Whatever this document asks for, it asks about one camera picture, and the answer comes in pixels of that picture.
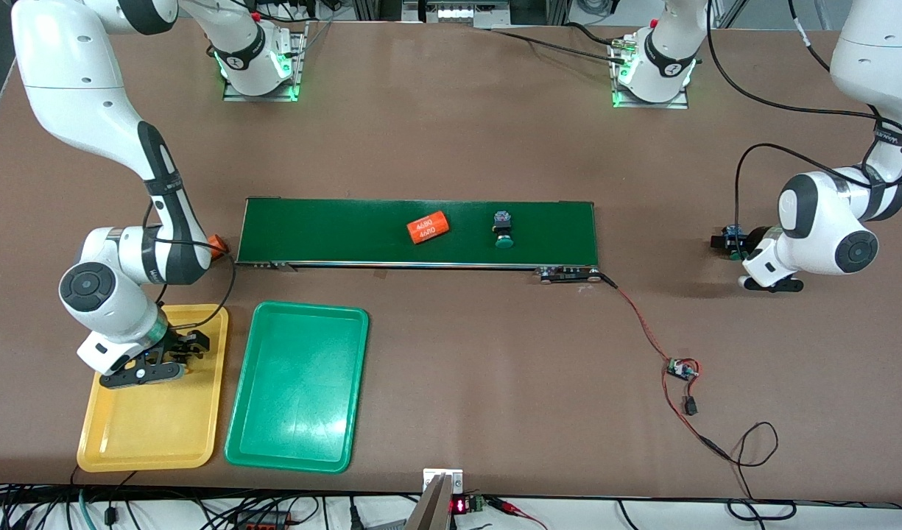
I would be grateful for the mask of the yellow plastic tray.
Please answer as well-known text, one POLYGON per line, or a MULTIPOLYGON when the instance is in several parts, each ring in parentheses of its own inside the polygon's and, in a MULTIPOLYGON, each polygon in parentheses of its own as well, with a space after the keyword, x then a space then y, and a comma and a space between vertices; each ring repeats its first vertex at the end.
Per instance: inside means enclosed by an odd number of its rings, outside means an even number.
POLYGON ((88 473, 200 467, 211 458, 217 432, 229 314, 219 309, 201 326, 211 351, 189 362, 175 381, 106 389, 95 375, 77 449, 88 473))

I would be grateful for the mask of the green plastic tray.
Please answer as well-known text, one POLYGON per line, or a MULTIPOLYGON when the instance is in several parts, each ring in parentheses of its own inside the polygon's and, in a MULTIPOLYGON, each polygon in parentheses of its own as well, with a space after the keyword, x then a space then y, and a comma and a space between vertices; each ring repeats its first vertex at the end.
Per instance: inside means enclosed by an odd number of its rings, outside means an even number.
POLYGON ((340 474, 350 465, 370 319, 354 306, 265 301, 253 312, 225 459, 340 474))

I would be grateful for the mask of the green conveyor belt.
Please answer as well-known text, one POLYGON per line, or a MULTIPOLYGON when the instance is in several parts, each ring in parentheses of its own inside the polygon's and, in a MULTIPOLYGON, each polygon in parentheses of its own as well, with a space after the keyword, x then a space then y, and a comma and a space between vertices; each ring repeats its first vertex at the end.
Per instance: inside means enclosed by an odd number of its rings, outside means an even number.
POLYGON ((251 197, 239 264, 262 268, 583 269, 599 267, 592 202, 289 199, 251 197), (443 211, 451 230, 414 245, 406 225, 443 211), (493 215, 512 217, 495 248, 493 215))

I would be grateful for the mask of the black power strip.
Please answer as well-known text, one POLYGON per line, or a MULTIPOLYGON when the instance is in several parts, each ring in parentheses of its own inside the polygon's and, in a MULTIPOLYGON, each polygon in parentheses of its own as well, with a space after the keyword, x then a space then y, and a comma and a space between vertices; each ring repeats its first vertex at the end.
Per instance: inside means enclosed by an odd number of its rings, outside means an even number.
POLYGON ((234 530, 288 530, 293 519, 286 511, 242 510, 233 520, 234 530))

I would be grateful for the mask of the red clip lead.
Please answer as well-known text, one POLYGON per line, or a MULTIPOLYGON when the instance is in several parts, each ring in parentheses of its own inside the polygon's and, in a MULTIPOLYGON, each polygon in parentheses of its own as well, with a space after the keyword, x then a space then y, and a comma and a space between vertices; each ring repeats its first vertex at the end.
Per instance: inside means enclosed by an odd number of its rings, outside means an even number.
POLYGON ((538 524, 542 530, 549 530, 548 526, 545 523, 542 523, 541 520, 536 519, 527 513, 524 510, 519 509, 515 504, 502 500, 501 498, 494 496, 485 496, 485 503, 492 507, 492 509, 501 511, 505 515, 518 517, 518 519, 524 519, 528 521, 532 521, 532 523, 538 524))

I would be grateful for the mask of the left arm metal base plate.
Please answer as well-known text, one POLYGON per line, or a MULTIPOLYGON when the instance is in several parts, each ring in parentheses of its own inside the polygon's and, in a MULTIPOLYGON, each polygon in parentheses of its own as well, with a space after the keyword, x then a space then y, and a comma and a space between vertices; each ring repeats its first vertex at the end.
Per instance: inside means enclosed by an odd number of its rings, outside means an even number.
POLYGON ((611 66, 614 107, 688 107, 686 86, 697 64, 695 56, 673 60, 654 52, 636 33, 612 40, 607 51, 620 59, 611 66))

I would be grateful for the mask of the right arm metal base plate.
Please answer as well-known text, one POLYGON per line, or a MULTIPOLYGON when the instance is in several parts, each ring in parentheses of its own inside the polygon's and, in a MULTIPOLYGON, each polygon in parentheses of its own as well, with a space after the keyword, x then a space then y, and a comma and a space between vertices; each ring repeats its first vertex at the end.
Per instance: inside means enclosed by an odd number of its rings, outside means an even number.
POLYGON ((225 53, 213 48, 224 78, 225 101, 296 102, 305 65, 309 24, 303 32, 257 21, 248 50, 225 53))

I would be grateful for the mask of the aluminium frame with light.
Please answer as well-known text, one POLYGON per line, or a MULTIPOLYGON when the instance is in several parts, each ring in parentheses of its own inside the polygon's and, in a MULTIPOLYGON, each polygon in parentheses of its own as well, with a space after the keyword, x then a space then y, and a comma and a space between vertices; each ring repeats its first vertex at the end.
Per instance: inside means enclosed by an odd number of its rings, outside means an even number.
POLYGON ((359 21, 475 28, 561 26, 575 0, 339 0, 359 21))

